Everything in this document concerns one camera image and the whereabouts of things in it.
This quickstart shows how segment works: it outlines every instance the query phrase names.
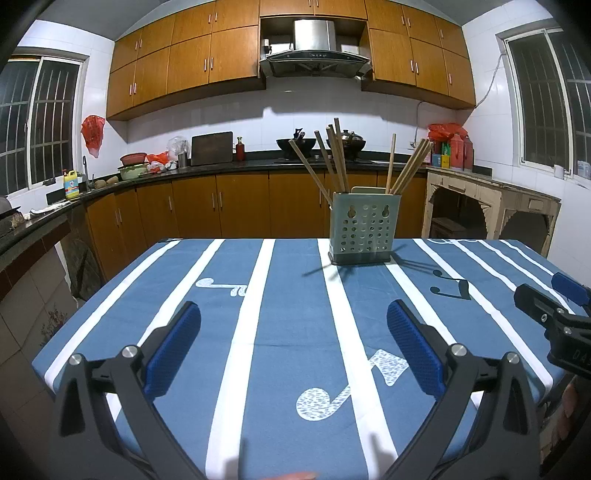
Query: blue gripper pad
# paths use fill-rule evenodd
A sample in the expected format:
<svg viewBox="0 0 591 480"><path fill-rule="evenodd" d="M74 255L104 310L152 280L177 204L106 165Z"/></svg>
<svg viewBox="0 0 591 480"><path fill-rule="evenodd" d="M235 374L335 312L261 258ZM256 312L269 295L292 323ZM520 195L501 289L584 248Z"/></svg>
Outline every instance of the blue gripper pad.
<svg viewBox="0 0 591 480"><path fill-rule="evenodd" d="M388 307L388 328L421 390L439 400L445 393L444 366L413 320L397 301Z"/></svg>
<svg viewBox="0 0 591 480"><path fill-rule="evenodd" d="M199 307L187 302L171 322L172 328L145 368L144 395L150 400L168 391L195 341L201 328Z"/></svg>
<svg viewBox="0 0 591 480"><path fill-rule="evenodd" d="M554 274L552 277L552 288L577 305L583 307L589 303L589 294L586 288L562 273Z"/></svg>

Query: bowl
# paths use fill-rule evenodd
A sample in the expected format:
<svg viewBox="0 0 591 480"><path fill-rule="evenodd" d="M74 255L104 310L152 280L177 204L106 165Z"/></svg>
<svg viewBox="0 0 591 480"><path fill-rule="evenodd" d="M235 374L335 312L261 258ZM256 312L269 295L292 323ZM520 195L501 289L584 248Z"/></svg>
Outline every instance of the bowl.
<svg viewBox="0 0 591 480"><path fill-rule="evenodd" d="M121 163L124 167L144 163L146 160L146 155L147 153L145 152L130 153L128 155L123 155L123 157L121 157Z"/></svg>

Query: red plastic bag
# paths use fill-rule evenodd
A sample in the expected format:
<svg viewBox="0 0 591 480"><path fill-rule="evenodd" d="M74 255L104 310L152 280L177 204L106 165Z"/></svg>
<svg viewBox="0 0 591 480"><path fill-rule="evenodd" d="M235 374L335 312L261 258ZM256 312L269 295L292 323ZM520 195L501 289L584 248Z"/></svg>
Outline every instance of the red plastic bag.
<svg viewBox="0 0 591 480"><path fill-rule="evenodd" d="M99 158L100 146L103 143L104 126L105 119L96 115L89 115L82 122L82 130L80 130L80 132L86 141L88 153L94 158Z"/></svg>
<svg viewBox="0 0 591 480"><path fill-rule="evenodd" d="M450 124L431 124L429 128L429 140L435 140L437 142L447 142L455 134L460 137L467 137L468 132L461 126L455 123Z"/></svg>

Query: white stripe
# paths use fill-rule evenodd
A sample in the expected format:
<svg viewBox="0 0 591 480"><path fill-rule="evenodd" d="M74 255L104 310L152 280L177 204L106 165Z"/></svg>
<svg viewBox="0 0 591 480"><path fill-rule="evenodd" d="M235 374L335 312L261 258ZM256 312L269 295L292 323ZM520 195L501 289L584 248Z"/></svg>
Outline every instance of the white stripe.
<svg viewBox="0 0 591 480"><path fill-rule="evenodd" d="M443 339L447 342L448 345L452 345L456 342L456 339L447 329L447 327L443 324L439 315L433 310L431 304L427 301L424 295L420 292L420 290L414 285L414 283L408 278L406 273L400 268L400 265L396 263L392 257L390 257L391 261L386 263L386 268L392 274L398 285L404 290L404 293L413 303L415 308L417 309L419 315L423 318L424 322L427 325L434 327L438 332L439 335L443 337ZM474 392L470 396L472 399L472 403L478 408L480 406L480 402L482 401L483 392Z"/></svg>
<svg viewBox="0 0 591 480"><path fill-rule="evenodd" d="M207 444L205 475L210 480L238 478L238 457L246 391L261 302L275 240L263 240L226 360Z"/></svg>
<svg viewBox="0 0 591 480"><path fill-rule="evenodd" d="M136 345L142 346L146 338L149 337L154 329L168 325L178 305L183 301L191 286L197 281L203 270L205 270L205 267L207 267L207 264L213 258L213 255L217 252L217 249L220 248L222 243L223 239L216 239L207 246L199 259L193 264L184 278L160 306L158 313L156 313ZM119 401L119 397L117 395L110 395L107 398L107 403L109 404L109 410L111 411L113 420L117 420L119 412L121 412L121 402Z"/></svg>
<svg viewBox="0 0 591 480"><path fill-rule="evenodd" d="M330 262L329 248L329 239L318 239L318 250L320 251L320 260L323 266L322 271L326 282L326 291L335 321L340 351L343 355L345 373L351 389L351 400L359 440L365 456L369 480L374 480L379 478L390 467L390 465L384 465L383 462L380 464L376 452L380 452L381 456L390 456L391 459L396 459L398 453L386 424L378 389L371 373L371 365L359 337L359 331L339 276L339 270Z"/></svg>
<svg viewBox="0 0 591 480"><path fill-rule="evenodd" d="M458 272L456 272L450 264L448 264L444 259L442 259L437 253L435 253L427 244L421 239L414 239L415 243L427 254L431 257L445 272L452 278L461 279L463 278ZM495 308L495 306L489 302L486 297L480 293L480 291L470 282L469 283L469 291L470 295L474 298L478 305L480 305L485 312L487 312L492 319L496 322L496 324L503 330L504 334L507 335L508 339L511 343L515 346L519 354L523 357L523 359L530 365L531 369L537 375L537 377L541 380L544 384L545 388L545 395L547 395L550 390L552 389L552 375L546 370L545 366L538 360L538 358L534 355L534 353L530 350L530 348L526 345L523 339L517 334L513 325L509 323L509 321L503 316L499 310Z"/></svg>
<svg viewBox="0 0 591 480"><path fill-rule="evenodd" d="M483 240L478 240L482 245L484 245L485 247L487 247L488 250L493 251L494 253L496 253L499 257L501 257L503 260L505 260L509 265L512 265L513 267L515 267L517 270L519 270L521 273L523 273L526 277L532 279L534 282L536 282L540 287L542 287L545 291L547 291L548 293L550 293L552 296L554 296L554 298L556 298L556 300L558 300L560 302L560 304L569 311L569 313L571 315L574 315L574 311L572 311L572 309L568 306L568 304L564 301L564 299L558 294L558 292L556 292L553 288L550 288L548 285L546 285L545 283L543 283L538 277L532 275L530 272L528 272L525 268L520 267L518 264L516 264L515 262L513 262L512 259L510 259L509 257L507 257L506 255L504 255L500 250L488 245L485 241Z"/></svg>
<svg viewBox="0 0 591 480"><path fill-rule="evenodd" d="M521 251L521 248L517 248L515 245L511 245L507 240L501 240L501 242L503 242L506 246L508 246L509 248L512 248L513 250L516 250L517 253L519 253L523 258L525 258L529 263L534 264L536 267L540 267L543 271L545 271L548 275L554 275L553 272L551 272L550 270L548 270L545 266L543 266L542 264L536 262L533 258L530 258L529 256L527 256L525 253L523 253Z"/></svg>
<svg viewBox="0 0 591 480"><path fill-rule="evenodd" d="M163 247L160 247L155 252L150 254L142 263L140 263L137 267L135 267L122 281L119 285L117 285L107 298L104 299L101 304L97 307L97 309L90 314L90 316L85 320L85 322L80 325L78 330L72 337L67 341L64 345L64 348L61 349L61 352L57 355L55 360L51 363L47 371L45 372L45 383L51 388L53 391L53 382L55 381L56 377L61 371L61 368L66 364L68 358L75 353L78 346L81 344L82 340L86 338L86 335L90 333L90 331L99 323L100 319L103 317L105 313L113 306L113 304L119 300L120 296L124 294L125 290L127 290L131 284L137 280L137 278L144 273L150 265L152 265L156 260L158 260L162 255L164 255L168 250L172 247L177 245L180 240L176 240L174 242L167 243Z"/></svg>

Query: music note pattern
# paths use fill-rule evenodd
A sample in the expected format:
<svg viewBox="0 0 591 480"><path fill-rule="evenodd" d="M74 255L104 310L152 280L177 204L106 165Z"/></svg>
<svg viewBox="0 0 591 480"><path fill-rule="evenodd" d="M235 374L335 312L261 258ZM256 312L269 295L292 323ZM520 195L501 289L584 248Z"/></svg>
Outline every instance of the music note pattern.
<svg viewBox="0 0 591 480"><path fill-rule="evenodd" d="M385 350L378 350L369 359L370 368L378 367L386 385L392 387L396 380L408 368L404 358L388 353ZM346 386L333 401L330 395L322 388L309 388L302 393L295 403L298 415L304 420L319 421L330 417L335 413L351 395L351 387Z"/></svg>

